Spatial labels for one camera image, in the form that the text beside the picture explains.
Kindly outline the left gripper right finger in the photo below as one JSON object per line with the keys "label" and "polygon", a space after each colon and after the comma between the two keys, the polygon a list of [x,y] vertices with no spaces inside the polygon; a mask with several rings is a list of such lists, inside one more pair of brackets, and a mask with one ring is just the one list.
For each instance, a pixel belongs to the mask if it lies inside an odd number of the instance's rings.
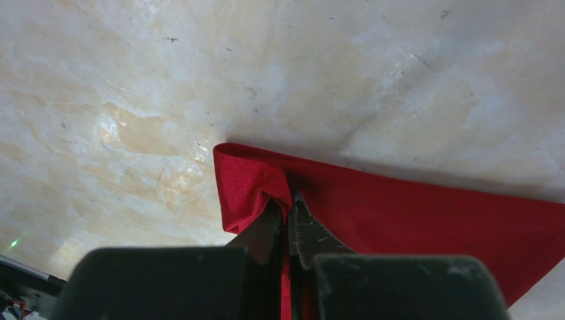
{"label": "left gripper right finger", "polygon": [[310,212],[301,193],[288,216],[293,319],[507,319],[502,294],[477,259],[363,255]]}

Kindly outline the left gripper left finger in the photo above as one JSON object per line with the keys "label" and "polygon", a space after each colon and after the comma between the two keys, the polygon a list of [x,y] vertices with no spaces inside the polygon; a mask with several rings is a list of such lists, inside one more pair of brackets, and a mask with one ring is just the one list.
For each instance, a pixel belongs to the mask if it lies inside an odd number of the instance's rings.
{"label": "left gripper left finger", "polygon": [[283,214],[269,201],[222,247],[119,247],[76,266],[53,319],[279,319]]}

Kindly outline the red cloth napkin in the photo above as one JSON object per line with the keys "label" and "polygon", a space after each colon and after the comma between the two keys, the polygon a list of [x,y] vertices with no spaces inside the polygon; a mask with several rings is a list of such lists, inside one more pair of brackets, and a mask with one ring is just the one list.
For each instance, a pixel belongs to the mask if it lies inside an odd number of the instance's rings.
{"label": "red cloth napkin", "polygon": [[213,150],[223,227],[235,237],[269,201],[281,208],[281,316],[292,319],[288,216],[299,192],[310,212],[363,255],[479,260],[507,306],[564,258],[564,206],[403,181],[236,143]]}

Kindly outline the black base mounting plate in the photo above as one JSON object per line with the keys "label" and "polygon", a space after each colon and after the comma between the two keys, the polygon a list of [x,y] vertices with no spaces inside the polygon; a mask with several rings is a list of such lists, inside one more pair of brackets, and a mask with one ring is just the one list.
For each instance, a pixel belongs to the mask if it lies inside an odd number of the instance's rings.
{"label": "black base mounting plate", "polygon": [[66,281],[1,256],[1,318],[49,319]]}

